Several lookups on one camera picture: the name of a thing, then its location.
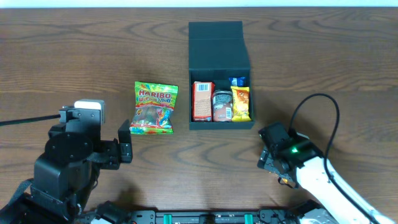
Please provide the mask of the blue cookie packet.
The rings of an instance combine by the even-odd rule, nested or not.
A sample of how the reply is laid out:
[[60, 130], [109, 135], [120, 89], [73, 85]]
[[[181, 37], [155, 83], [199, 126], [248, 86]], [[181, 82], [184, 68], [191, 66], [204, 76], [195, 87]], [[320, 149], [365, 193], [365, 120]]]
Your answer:
[[246, 77], [229, 77], [231, 86], [245, 87]]

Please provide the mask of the brown Pringles can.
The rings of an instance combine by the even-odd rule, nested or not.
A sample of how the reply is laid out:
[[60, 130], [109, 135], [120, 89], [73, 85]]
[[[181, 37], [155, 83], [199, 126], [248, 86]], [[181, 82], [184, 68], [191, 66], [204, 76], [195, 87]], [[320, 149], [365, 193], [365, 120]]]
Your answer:
[[216, 90], [212, 95], [212, 111], [214, 122], [231, 122], [233, 117], [233, 93]]

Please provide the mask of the Haribo gummy worms bag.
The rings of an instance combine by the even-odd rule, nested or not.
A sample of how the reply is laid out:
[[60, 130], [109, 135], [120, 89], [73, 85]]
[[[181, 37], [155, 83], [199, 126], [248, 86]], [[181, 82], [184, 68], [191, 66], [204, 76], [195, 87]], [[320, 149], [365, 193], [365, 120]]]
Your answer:
[[173, 134], [170, 121], [178, 96], [178, 86], [135, 82], [135, 113], [131, 134]]

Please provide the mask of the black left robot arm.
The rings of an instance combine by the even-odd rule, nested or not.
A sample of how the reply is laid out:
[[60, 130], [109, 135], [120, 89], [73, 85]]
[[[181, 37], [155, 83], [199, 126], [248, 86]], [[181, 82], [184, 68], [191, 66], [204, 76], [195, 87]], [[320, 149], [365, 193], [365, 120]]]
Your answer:
[[58, 124], [49, 131], [45, 151], [34, 164], [34, 176], [23, 181], [1, 209], [1, 223], [89, 223], [84, 209], [102, 169], [118, 170], [132, 161], [129, 121], [118, 138], [101, 139], [100, 127], [68, 129]]

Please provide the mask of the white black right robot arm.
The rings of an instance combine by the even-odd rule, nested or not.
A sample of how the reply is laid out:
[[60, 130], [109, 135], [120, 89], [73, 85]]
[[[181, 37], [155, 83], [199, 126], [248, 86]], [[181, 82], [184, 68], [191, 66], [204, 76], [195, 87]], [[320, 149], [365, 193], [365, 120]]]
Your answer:
[[310, 192], [338, 223], [394, 223], [362, 198], [310, 140], [265, 140], [257, 166], [278, 183]]

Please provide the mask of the black gift box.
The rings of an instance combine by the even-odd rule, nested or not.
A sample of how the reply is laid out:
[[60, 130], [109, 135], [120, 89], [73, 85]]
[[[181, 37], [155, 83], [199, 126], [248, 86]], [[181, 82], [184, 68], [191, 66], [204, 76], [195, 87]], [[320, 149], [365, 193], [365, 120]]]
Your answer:
[[[188, 23], [189, 129], [251, 129], [255, 123], [251, 64], [241, 21]], [[230, 90], [230, 78], [244, 77], [249, 87], [249, 116], [246, 122], [193, 120], [193, 84], [212, 82], [217, 90]]]

